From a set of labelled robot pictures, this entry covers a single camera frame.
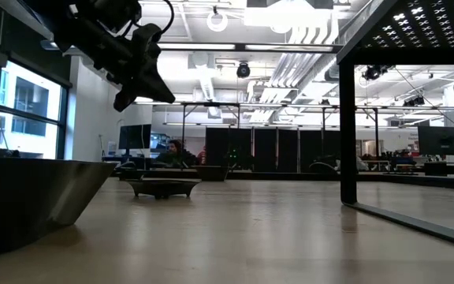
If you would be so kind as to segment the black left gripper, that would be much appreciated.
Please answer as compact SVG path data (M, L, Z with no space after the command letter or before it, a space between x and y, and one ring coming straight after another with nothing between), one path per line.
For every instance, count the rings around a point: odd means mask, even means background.
M123 111L137 97L164 103L175 101L175 96L158 72L158 56L162 52L158 46L162 34L159 26L145 24L132 34L132 43L137 48L133 55L138 61L133 79L128 69L128 60L132 56L125 42L97 24L89 23L88 30L91 36L90 57L112 76L114 83L124 84L113 101L116 111Z

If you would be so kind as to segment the black wavy square mini bowl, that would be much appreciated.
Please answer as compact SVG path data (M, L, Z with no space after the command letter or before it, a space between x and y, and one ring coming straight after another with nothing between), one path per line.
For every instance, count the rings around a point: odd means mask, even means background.
M224 181L229 172L227 166L196 166L201 181Z

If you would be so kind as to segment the black boat-shaped mini plate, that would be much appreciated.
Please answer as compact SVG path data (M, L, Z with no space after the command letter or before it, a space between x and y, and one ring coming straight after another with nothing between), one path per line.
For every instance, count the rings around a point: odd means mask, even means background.
M156 200L168 199L173 195L190 197L193 188L200 183L197 180L148 178L142 180L127 180L132 186L135 196L145 194Z

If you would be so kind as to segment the black angular mini dish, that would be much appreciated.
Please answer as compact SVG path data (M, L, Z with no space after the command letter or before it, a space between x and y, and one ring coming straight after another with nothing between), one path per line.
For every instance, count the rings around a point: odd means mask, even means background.
M112 163L0 158L0 252L73 225L114 168Z

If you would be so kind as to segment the overhead bar with light tubes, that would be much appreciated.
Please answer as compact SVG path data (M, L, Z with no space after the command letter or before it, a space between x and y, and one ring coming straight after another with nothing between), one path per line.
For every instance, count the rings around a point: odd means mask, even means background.
M279 43L185 43L160 42L163 51L227 51L261 53L337 54L342 45L335 44L279 44Z

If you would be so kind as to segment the black monitor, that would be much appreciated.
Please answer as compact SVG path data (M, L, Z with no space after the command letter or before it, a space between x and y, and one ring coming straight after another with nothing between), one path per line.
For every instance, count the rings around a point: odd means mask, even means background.
M419 126L421 155L454 155L454 127Z
M151 146L151 124L125 125L120 129L121 150L144 149Z

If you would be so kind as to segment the person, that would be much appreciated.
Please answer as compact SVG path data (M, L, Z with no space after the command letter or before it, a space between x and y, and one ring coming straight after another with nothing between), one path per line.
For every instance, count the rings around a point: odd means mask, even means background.
M168 168L190 168L196 165L197 158L179 140L171 140L167 152L161 153L156 161Z

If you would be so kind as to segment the large black-framed window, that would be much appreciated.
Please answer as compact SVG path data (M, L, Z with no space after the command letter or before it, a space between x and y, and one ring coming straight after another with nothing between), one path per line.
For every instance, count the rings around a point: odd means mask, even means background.
M68 89L8 61L0 67L0 148L61 159Z

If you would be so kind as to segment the black perforated metal rack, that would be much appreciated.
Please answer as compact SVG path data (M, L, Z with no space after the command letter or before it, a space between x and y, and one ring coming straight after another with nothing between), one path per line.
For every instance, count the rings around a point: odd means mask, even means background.
M362 213L454 244L454 229L361 204L355 157L356 65L454 65L454 0L369 0L337 53L340 95L340 200Z

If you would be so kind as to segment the black ceiling device cluster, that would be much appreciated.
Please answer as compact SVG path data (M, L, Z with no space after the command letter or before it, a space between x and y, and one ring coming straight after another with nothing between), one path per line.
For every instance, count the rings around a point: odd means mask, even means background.
M362 74L362 78L366 81L377 80L393 68L394 65L368 65Z

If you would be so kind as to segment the black partition wall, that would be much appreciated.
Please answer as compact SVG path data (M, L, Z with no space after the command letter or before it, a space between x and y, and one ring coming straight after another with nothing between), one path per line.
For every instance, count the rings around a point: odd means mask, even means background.
M261 173L310 173L309 166L315 162L327 163L336 169L341 157L341 133L208 128L205 147L208 166Z

